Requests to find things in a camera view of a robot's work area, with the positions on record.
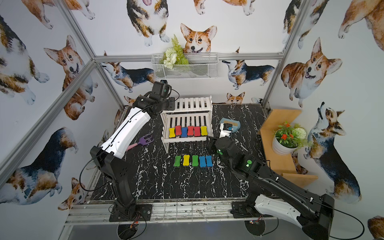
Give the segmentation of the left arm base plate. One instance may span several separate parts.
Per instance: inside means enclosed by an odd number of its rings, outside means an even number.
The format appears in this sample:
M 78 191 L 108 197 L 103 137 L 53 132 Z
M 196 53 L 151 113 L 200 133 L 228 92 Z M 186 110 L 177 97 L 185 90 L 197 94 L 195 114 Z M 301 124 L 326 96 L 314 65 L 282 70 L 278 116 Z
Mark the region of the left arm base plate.
M 148 222 L 151 219 L 152 211 L 153 205 L 151 204 L 132 205 L 128 209 L 120 208 L 114 204 L 109 222 Z

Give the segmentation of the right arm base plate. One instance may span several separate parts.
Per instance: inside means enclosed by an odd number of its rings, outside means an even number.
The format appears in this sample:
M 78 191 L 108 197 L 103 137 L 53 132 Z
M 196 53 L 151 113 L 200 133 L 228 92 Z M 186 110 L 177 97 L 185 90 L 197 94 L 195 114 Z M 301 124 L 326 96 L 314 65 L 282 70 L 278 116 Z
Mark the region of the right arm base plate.
M 240 218 L 259 218 L 262 216 L 256 208 L 247 202 L 232 202 L 230 213 L 235 219 Z

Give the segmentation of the green eraser top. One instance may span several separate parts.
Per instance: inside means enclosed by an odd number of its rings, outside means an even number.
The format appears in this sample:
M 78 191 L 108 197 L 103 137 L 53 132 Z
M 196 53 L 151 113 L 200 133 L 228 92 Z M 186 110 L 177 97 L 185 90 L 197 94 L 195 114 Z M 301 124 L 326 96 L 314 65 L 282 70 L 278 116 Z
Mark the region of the green eraser top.
M 197 156 L 197 155 L 192 156 L 192 166 L 193 167 L 199 166 L 199 156 Z
M 175 168 L 178 168 L 181 166 L 181 159 L 182 159 L 181 156 L 175 156 L 175 161 L 174 161 L 174 167 Z

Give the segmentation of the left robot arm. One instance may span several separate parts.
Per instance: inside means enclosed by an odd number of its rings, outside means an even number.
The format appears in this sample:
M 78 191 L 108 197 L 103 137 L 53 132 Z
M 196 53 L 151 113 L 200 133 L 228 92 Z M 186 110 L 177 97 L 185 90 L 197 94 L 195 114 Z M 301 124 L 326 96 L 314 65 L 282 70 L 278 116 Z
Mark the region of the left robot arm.
M 90 151 L 92 161 L 112 185 L 115 209 L 129 220 L 138 214 L 136 200 L 129 186 L 129 163 L 122 158 L 146 123 L 164 110 L 175 109 L 176 100 L 170 97 L 171 91 L 172 87 L 166 80 L 155 82 L 150 92 L 136 99 L 114 134 L 101 147 L 94 146 Z

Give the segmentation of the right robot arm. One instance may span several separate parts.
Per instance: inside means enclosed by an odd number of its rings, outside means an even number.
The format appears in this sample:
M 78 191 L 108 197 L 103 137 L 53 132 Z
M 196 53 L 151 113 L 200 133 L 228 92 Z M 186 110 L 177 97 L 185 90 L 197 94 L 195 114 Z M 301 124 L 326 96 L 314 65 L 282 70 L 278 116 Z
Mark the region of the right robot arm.
M 242 153 L 229 137 L 208 136 L 207 141 L 208 151 L 239 179 L 276 196 L 271 199 L 259 193 L 252 203 L 257 212 L 290 222 L 313 240 L 330 238 L 335 206 L 331 196 L 319 196 L 295 185 L 273 171 L 266 161 Z

